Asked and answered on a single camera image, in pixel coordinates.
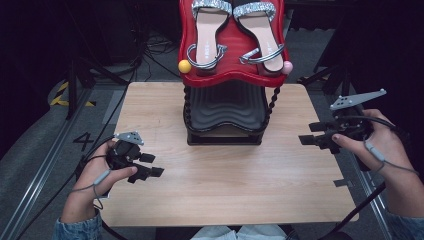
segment person's left hand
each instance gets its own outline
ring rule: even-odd
[[[101,145],[90,157],[91,160],[84,167],[78,181],[72,188],[76,191],[72,191],[66,200],[61,222],[75,223],[93,218],[95,216],[93,201],[97,198],[96,194],[101,196],[111,189],[117,181],[130,177],[137,172],[137,167],[112,170],[103,181],[97,186],[94,186],[96,192],[94,192],[93,187],[89,187],[93,185],[99,176],[109,169],[106,163],[106,154],[114,144],[114,141],[108,141]]]
[[[78,181],[75,183],[73,190],[81,189],[93,184],[93,182],[102,175],[105,171],[109,169],[109,166],[106,163],[106,154],[110,148],[115,144],[114,141],[110,140],[107,143],[101,145],[90,157],[91,161],[87,163],[84,167],[84,170],[81,173]],[[119,170],[113,170],[109,173],[109,175],[100,182],[99,185],[96,186],[96,193],[100,196],[104,194],[106,191],[112,188],[113,184],[117,181],[122,180],[124,178],[132,176],[137,172],[136,167],[127,167]],[[81,191],[76,191],[74,193],[79,193],[83,195],[85,201],[93,201],[96,198],[94,194],[93,188],[88,188]]]

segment yellow ball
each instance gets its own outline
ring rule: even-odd
[[[178,70],[180,70],[181,73],[188,73],[191,70],[191,64],[187,60],[181,60],[178,63]]]

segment wooden tabletop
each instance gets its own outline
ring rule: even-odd
[[[302,85],[285,84],[259,146],[189,146],[182,83],[131,83],[116,133],[138,131],[160,178],[115,184],[103,200],[109,226],[335,222],[354,203],[328,150],[303,146],[318,121]],[[273,89],[267,89],[270,99]]]

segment black controller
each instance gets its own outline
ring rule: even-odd
[[[144,143],[137,132],[115,134],[114,136],[111,136],[110,139],[113,137],[116,137],[119,140],[106,155],[106,162],[111,170],[118,170],[133,166],[137,167],[138,171],[128,178],[128,182],[130,183],[135,183],[137,179],[145,181],[148,177],[160,177],[162,175],[164,171],[163,168],[148,168],[133,162],[138,159],[140,162],[153,163],[153,160],[156,158],[152,154],[140,152],[140,147],[138,145],[143,145]],[[77,180],[88,161],[90,160],[83,156],[79,162],[75,169],[75,176]]]
[[[145,181],[148,177],[160,177],[164,171],[163,168],[148,168],[133,163],[134,160],[140,162],[152,163],[155,156],[147,153],[141,153],[137,144],[119,140],[109,150],[106,161],[112,170],[122,169],[126,167],[137,167],[138,171],[128,178],[128,182],[134,183],[137,179]]]
[[[352,116],[362,116],[362,111],[356,106],[336,110],[333,113],[334,121],[309,124],[311,132],[323,131],[325,132],[323,135],[302,135],[299,136],[300,142],[302,145],[316,145],[320,149],[329,149],[332,154],[339,153],[340,146],[331,139],[333,134],[339,133],[362,141],[372,132],[371,124],[367,120],[351,118]]]

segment black tape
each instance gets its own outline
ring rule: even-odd
[[[342,186],[353,187],[353,184],[350,180],[340,179],[340,180],[334,180],[333,182],[336,187],[342,187]]]

